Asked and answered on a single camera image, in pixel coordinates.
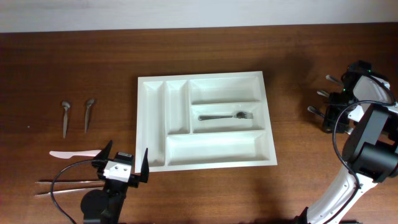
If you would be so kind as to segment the metal fork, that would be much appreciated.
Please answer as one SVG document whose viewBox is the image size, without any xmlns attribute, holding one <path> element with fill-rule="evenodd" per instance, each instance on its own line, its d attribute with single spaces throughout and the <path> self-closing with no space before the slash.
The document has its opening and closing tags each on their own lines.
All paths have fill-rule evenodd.
<svg viewBox="0 0 398 224">
<path fill-rule="evenodd" d="M 333 107 L 333 106 L 329 106 L 326 109 L 325 114 L 323 114 L 320 110 L 314 108 L 313 106 L 309 106 L 307 108 L 307 110 L 315 115 L 320 116 L 321 118 L 323 118 L 323 123 L 322 123 L 322 131 L 324 131 L 325 133 L 332 133 L 334 128 L 335 128 L 335 124 L 338 121 L 338 125 L 336 128 L 336 133 L 347 133 L 347 134 L 351 134 L 352 131 L 354 130 L 354 128 L 352 128 L 349 125 L 349 119 L 347 117 L 345 117 L 346 113 L 343 114 L 341 116 L 341 118 L 339 120 L 338 116 L 341 112 L 341 108 L 339 107 Z"/>
<path fill-rule="evenodd" d="M 236 119 L 253 119 L 254 115 L 249 112 L 238 111 L 234 114 L 227 115 L 199 115 L 199 121 L 211 120 L 211 119 L 225 119 L 225 118 L 236 118 Z"/>
</svg>

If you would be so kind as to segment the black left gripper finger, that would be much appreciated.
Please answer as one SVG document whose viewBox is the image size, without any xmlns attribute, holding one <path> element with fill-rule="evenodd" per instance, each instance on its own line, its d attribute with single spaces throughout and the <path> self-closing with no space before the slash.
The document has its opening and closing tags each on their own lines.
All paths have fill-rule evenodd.
<svg viewBox="0 0 398 224">
<path fill-rule="evenodd" d="M 111 148 L 113 146 L 113 141 L 110 140 L 109 143 L 106 145 L 104 149 L 102 149 L 95 157 L 94 160 L 107 160 L 109 157 L 109 153 L 111 151 Z"/>
<path fill-rule="evenodd" d="M 146 148 L 144 153 L 144 158 L 141 165 L 141 176 L 140 182 L 147 183 L 149 180 L 149 161 L 148 161 L 148 148 Z"/>
</svg>

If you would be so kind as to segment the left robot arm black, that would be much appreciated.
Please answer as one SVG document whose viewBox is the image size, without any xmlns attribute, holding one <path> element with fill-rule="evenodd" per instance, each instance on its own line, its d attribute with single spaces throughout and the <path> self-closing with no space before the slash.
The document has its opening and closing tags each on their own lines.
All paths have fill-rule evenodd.
<svg viewBox="0 0 398 224">
<path fill-rule="evenodd" d="M 113 142 L 94 156 L 91 165 L 97 169 L 97 176 L 104 181 L 101 190 L 89 191 L 81 200 L 84 223 L 117 223 L 130 187 L 137 188 L 139 184 L 149 179 L 148 151 L 145 151 L 139 175 L 132 174 L 134 156 L 119 152 L 114 159 L 109 153 Z"/>
</svg>

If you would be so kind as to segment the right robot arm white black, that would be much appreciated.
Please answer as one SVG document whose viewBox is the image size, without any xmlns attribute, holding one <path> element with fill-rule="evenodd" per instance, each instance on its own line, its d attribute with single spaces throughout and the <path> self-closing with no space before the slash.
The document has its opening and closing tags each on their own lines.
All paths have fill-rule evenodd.
<svg viewBox="0 0 398 224">
<path fill-rule="evenodd" d="M 397 176 L 397 100 L 388 78 L 359 60 L 348 65 L 341 79 L 327 80 L 342 86 L 342 92 L 318 92 L 328 99 L 325 113 L 307 109 L 323 118 L 322 130 L 333 135 L 342 166 L 322 197 L 293 223 L 342 223 L 368 190 Z"/>
</svg>

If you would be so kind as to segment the large spoon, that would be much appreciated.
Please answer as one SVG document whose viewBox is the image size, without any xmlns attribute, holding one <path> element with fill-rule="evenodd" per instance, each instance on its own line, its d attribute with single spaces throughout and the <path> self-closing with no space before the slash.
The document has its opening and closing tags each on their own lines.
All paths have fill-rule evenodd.
<svg viewBox="0 0 398 224">
<path fill-rule="evenodd" d="M 324 97 L 326 97 L 326 98 L 329 98 L 329 97 L 330 97 L 330 94 L 327 93 L 326 91 L 323 91 L 323 90 L 318 90 L 318 91 L 317 91 L 317 94 L 320 95 L 320 96 L 324 96 Z"/>
<path fill-rule="evenodd" d="M 344 86 L 344 83 L 341 80 L 338 80 L 337 78 L 335 78 L 331 75 L 327 75 L 325 78 L 339 86 Z"/>
</svg>

